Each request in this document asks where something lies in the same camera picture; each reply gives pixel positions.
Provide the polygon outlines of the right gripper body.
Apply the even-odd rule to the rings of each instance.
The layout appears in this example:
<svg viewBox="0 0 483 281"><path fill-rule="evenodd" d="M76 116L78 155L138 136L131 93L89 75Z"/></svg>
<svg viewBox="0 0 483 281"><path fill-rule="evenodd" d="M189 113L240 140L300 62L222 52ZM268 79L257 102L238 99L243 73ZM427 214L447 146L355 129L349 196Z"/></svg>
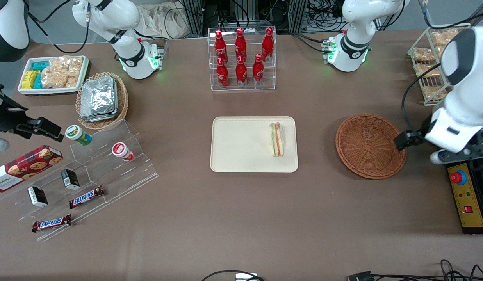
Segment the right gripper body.
<svg viewBox="0 0 483 281"><path fill-rule="evenodd" d="M3 94L0 86L0 132L11 134L29 134L27 131L27 107L23 107Z"/></svg>

